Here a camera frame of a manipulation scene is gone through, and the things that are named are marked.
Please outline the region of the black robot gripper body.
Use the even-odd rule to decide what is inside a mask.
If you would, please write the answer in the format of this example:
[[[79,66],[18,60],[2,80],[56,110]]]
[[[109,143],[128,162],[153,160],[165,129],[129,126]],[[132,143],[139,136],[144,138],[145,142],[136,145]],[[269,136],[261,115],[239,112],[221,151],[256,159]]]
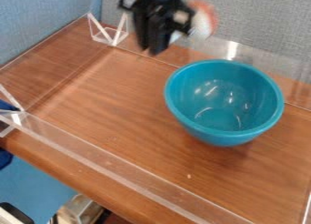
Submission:
[[[148,26],[152,15],[168,22],[168,29],[188,34],[192,30],[195,9],[183,0],[119,0],[119,7],[132,13],[136,31]]]

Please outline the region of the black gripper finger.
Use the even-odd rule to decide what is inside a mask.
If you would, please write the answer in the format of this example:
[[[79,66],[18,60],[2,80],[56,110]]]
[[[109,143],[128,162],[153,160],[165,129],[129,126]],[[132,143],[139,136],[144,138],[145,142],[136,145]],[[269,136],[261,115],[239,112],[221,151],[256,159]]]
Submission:
[[[168,48],[171,34],[171,17],[153,13],[148,20],[148,46],[153,56]]]
[[[133,25],[137,37],[137,44],[143,50],[148,48],[148,16],[144,10],[133,10]]]

